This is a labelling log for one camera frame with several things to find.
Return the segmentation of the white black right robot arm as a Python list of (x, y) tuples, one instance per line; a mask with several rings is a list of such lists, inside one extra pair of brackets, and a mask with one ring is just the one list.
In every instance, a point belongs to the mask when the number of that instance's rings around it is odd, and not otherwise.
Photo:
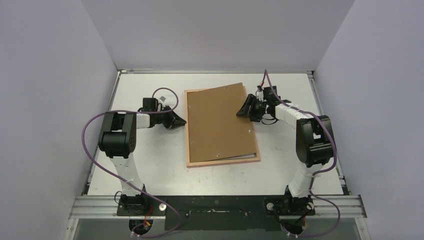
[(280, 102), (275, 97), (260, 100), (248, 94), (237, 117), (261, 122), (264, 115), (284, 122), (295, 130), (295, 151), (299, 160), (298, 168), (291, 182), (286, 186), (281, 215), (312, 214), (314, 212), (311, 189), (315, 177), (334, 157), (335, 141), (331, 120), (327, 115), (315, 115), (301, 110), (288, 100)]

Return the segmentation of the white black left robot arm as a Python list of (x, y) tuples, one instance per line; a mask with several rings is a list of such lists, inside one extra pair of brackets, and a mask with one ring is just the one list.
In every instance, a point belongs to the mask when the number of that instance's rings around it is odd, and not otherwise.
[(163, 125), (174, 130), (186, 125), (186, 120), (177, 115), (164, 98), (145, 97), (142, 106), (135, 112), (106, 112), (99, 133), (98, 147), (111, 160), (121, 185), (118, 209), (130, 215), (148, 214), (153, 203), (146, 196), (146, 187), (138, 174), (134, 160), (137, 145), (137, 130)]

